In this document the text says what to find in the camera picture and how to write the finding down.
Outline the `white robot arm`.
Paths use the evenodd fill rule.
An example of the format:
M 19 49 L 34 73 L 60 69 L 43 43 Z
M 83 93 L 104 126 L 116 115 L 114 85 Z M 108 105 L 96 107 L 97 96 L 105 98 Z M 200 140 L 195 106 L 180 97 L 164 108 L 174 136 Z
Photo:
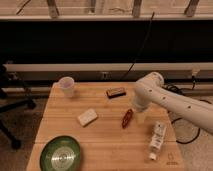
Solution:
M 156 103 L 213 135 L 212 104 L 170 92 L 163 86 L 164 78 L 158 72 L 137 80 L 133 85 L 135 107 L 141 110 Z

